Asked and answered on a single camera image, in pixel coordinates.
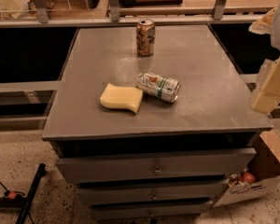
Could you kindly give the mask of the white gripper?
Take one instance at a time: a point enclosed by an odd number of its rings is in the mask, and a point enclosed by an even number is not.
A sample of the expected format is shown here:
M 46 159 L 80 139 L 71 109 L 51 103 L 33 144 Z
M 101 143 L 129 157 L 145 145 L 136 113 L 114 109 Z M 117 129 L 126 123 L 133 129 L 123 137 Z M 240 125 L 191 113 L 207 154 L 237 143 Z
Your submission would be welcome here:
M 253 21 L 248 31 L 256 35 L 271 35 L 271 45 L 280 50 L 280 4 Z M 280 104 L 280 58 L 266 59 L 260 67 L 256 88 L 252 91 L 252 110 L 269 114 Z

